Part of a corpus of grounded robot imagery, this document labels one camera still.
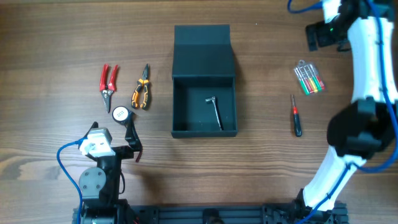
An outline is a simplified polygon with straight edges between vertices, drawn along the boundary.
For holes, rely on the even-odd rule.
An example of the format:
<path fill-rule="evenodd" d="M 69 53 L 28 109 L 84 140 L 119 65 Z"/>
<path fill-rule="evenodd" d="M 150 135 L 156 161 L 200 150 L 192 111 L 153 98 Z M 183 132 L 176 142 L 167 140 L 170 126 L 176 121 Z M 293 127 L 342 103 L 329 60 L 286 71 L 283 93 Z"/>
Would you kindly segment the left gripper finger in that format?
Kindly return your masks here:
<path fill-rule="evenodd" d="M 96 122 L 96 121 L 93 122 L 93 124 L 91 125 L 91 127 L 89 128 L 89 130 L 86 132 L 86 134 L 85 134 L 83 137 L 84 137 L 84 138 L 87 138 L 89 132 L 90 132 L 92 129 L 95 129 L 95 128 L 98 128 L 98 122 Z"/>
<path fill-rule="evenodd" d="M 142 144 L 137 135 L 134 122 L 133 122 L 133 113 L 129 113 L 126 119 L 125 127 L 126 127 L 126 135 L 125 140 L 128 142 L 129 146 L 132 148 L 134 152 L 138 152 L 138 156 L 136 158 L 136 162 L 139 162 L 142 156 Z"/>

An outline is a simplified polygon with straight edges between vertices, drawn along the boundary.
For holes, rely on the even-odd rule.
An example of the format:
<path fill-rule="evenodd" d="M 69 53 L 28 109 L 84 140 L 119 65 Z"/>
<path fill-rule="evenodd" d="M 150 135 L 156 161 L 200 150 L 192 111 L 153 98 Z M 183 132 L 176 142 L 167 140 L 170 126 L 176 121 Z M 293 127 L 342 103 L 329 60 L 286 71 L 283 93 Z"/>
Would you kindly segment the clear case of screwdrivers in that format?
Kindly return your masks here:
<path fill-rule="evenodd" d="M 316 66 L 312 62 L 299 60 L 294 72 L 305 95 L 311 95 L 326 90 Z"/>

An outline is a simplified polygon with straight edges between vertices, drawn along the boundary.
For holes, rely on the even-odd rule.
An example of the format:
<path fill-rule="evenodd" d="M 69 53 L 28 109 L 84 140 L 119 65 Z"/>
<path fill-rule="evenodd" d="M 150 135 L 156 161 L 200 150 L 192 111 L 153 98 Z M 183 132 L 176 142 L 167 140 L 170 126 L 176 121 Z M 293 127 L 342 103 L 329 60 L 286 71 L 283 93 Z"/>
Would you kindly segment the silver socket wrench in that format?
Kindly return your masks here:
<path fill-rule="evenodd" d="M 210 103 L 213 104 L 214 109 L 215 109 L 216 119 L 217 119 L 217 122 L 218 122 L 218 126 L 219 126 L 219 128 L 221 130 L 223 130 L 223 127 L 222 127 L 222 124 L 221 124 L 221 120 L 220 120 L 220 115 L 219 115 L 219 112 L 218 112 L 218 106 L 217 106 L 217 102 L 216 102 L 216 97 L 215 96 L 211 96 L 209 98 L 206 98 L 205 101 L 208 104 L 210 104 Z"/>

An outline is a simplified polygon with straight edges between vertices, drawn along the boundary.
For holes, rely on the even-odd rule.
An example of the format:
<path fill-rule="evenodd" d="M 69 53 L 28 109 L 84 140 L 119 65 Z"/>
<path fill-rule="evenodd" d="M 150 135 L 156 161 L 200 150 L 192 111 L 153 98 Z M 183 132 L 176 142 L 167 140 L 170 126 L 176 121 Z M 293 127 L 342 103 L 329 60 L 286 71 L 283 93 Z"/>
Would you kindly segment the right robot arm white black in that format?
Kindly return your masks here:
<path fill-rule="evenodd" d="M 295 223 L 325 222 L 336 215 L 336 198 L 360 170 L 380 173 L 397 160 L 393 152 L 382 164 L 367 161 L 397 143 L 397 88 L 392 68 L 392 1 L 318 1 L 312 9 L 324 19 L 306 28 L 308 47 L 349 44 L 353 56 L 351 103 L 329 122 L 328 150 L 314 178 L 299 193 L 289 217 Z"/>

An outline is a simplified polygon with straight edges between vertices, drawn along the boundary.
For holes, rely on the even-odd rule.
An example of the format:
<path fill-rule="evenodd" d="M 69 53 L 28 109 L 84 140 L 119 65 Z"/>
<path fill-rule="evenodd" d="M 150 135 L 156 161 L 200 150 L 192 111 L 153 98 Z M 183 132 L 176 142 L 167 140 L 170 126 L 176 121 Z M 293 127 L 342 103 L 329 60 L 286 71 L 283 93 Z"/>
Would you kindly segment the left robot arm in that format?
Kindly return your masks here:
<path fill-rule="evenodd" d="M 127 146 L 111 147 L 112 137 L 107 128 L 94 122 L 78 146 L 87 150 L 85 156 L 96 162 L 95 167 L 83 171 L 78 186 L 82 194 L 82 207 L 73 210 L 73 223 L 139 223 L 139 217 L 119 189 L 125 184 L 121 170 L 123 159 L 132 159 L 134 153 L 142 153 L 133 122 L 133 112 L 114 115 L 115 122 L 126 128 Z"/>

